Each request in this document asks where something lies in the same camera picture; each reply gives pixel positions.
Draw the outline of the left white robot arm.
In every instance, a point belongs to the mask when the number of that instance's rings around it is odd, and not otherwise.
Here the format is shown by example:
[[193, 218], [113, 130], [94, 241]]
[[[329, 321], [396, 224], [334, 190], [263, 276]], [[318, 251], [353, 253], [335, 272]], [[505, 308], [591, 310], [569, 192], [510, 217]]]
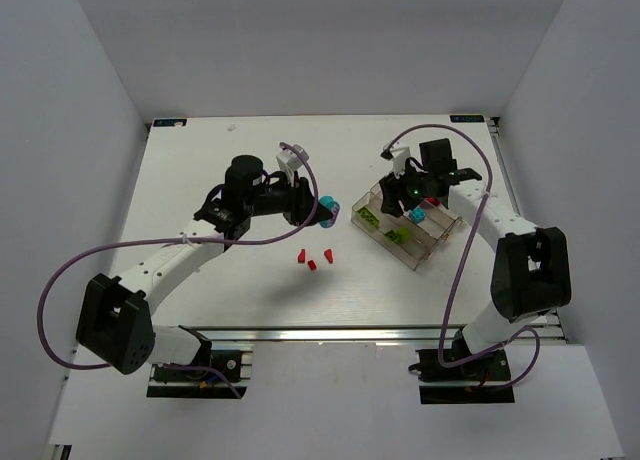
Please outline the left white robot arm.
[[252, 155], [235, 157], [223, 183], [205, 197], [174, 243], [129, 270], [98, 274], [85, 291], [76, 339], [122, 374], [143, 364], [177, 365], [194, 375], [211, 365], [211, 342], [184, 326], [155, 326], [161, 303], [209, 261], [248, 232], [255, 217], [282, 215], [292, 226], [331, 227], [339, 212], [330, 196], [316, 198], [310, 181], [298, 174], [300, 161], [280, 156], [268, 174]]

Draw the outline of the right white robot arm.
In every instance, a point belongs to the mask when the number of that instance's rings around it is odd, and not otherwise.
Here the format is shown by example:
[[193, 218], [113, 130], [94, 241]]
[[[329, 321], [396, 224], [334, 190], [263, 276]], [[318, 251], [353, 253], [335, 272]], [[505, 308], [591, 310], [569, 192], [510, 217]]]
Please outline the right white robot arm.
[[489, 304], [459, 331], [451, 355], [439, 358], [452, 368], [505, 346], [532, 320], [569, 303], [567, 240], [559, 228], [539, 227], [492, 196], [490, 179], [458, 167], [448, 139], [424, 142], [420, 150], [416, 161], [407, 147], [384, 147], [392, 170], [379, 182], [382, 212], [400, 217], [433, 197], [495, 254]]

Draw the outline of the blue lego brick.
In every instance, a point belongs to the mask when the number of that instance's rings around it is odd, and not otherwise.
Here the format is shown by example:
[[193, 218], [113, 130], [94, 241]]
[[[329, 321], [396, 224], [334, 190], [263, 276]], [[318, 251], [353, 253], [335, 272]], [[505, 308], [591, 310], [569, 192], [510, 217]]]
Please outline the blue lego brick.
[[416, 207], [409, 211], [408, 218], [412, 223], [418, 225], [426, 219], [426, 213], [421, 207]]

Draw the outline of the small green lego brick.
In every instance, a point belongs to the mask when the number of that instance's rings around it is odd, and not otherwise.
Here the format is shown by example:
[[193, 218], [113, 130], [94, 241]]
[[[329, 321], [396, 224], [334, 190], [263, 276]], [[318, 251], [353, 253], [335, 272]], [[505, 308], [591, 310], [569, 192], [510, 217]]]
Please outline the small green lego brick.
[[395, 242], [398, 244], [405, 244], [411, 238], [411, 232], [405, 227], [400, 227], [396, 229], [395, 235], [396, 235]]

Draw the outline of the green top lego brick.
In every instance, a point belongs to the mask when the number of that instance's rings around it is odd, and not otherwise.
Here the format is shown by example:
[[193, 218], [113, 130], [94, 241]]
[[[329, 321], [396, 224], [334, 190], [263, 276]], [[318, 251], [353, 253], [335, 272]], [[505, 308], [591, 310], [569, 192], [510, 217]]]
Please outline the green top lego brick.
[[387, 231], [384, 236], [389, 242], [396, 243], [398, 241], [397, 233], [394, 230]]

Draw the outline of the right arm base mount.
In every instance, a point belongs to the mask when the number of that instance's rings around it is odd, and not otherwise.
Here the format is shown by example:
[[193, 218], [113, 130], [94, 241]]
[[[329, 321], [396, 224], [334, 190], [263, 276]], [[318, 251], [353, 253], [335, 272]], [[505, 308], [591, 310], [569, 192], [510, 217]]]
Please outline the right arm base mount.
[[416, 351], [418, 361], [408, 372], [418, 377], [420, 402], [423, 405], [512, 404], [511, 370], [503, 350], [484, 359], [454, 368], [445, 368], [436, 349]]

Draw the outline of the red rounded lego brick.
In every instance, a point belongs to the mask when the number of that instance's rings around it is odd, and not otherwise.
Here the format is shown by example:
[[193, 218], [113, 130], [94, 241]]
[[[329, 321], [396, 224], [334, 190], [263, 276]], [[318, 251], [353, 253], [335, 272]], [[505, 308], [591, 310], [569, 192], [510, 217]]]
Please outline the red rounded lego brick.
[[441, 202], [435, 197], [427, 197], [424, 199], [424, 202], [433, 207], [439, 207], [441, 205]]

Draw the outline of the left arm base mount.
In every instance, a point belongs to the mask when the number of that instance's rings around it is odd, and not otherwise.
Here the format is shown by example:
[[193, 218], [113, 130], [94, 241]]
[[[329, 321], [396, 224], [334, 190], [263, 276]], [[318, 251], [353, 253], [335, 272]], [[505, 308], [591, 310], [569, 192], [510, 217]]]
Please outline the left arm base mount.
[[253, 350], [248, 345], [214, 345], [202, 366], [153, 366], [148, 398], [240, 400], [252, 375]]

